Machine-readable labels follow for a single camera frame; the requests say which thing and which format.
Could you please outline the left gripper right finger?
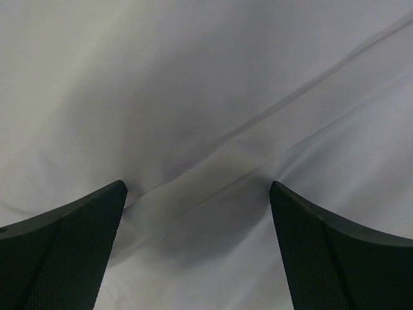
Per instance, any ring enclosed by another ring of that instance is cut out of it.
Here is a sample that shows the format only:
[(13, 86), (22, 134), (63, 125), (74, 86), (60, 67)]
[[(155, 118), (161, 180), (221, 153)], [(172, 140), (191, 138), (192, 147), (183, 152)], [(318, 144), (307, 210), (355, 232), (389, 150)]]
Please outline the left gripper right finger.
[(270, 205), (294, 309), (412, 309), (412, 240), (348, 220), (278, 181)]

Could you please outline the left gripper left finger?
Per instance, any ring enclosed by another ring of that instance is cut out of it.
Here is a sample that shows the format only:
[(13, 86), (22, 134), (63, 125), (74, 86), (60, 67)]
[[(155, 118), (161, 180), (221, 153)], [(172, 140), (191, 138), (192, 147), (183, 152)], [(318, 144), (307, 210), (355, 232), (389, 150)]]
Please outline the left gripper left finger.
[(93, 309), (127, 196), (115, 181), (1, 228), (1, 309)]

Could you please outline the white t shirt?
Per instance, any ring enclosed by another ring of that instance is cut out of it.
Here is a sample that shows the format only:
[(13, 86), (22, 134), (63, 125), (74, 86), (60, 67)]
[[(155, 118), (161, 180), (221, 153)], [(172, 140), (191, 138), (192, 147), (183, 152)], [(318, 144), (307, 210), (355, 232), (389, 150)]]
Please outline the white t shirt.
[(291, 309), (277, 180), (412, 237), (411, 1), (2, 1), (1, 225), (116, 180), (97, 309)]

